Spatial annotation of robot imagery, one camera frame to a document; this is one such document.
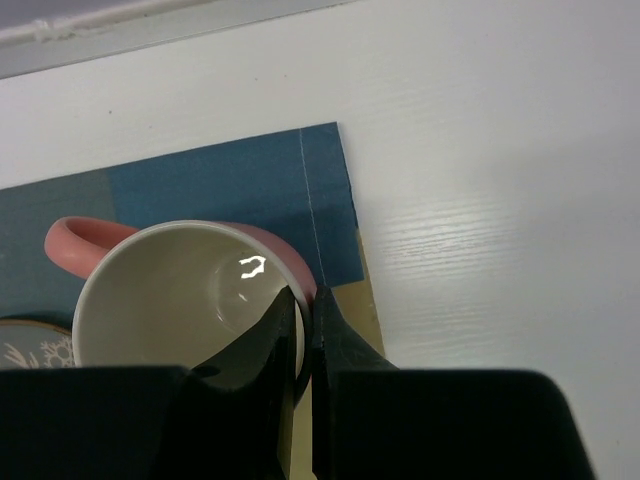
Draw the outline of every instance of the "blue placemat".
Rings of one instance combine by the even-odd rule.
[[[335,123],[273,133],[0,191],[0,317],[70,321],[83,281],[46,258],[59,217],[144,228],[179,219],[249,223],[287,240],[316,281],[363,279],[357,220]]]

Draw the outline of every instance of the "cup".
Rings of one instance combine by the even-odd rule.
[[[196,220],[137,230],[66,217],[49,229],[45,251],[86,279],[72,330],[79,366],[193,368],[258,322],[289,285],[300,373],[316,285],[302,257],[265,230]]]

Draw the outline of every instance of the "plate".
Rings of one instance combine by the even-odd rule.
[[[73,366],[70,331],[34,320],[0,320],[0,369]]]

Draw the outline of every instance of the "white tabletop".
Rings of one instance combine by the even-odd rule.
[[[633,0],[367,0],[0,82],[0,187],[337,120],[389,358],[523,367],[640,476]]]

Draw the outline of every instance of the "pink handle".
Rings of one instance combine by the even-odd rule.
[[[64,217],[47,232],[44,251],[53,263],[88,278],[100,260],[137,228],[90,217]]]

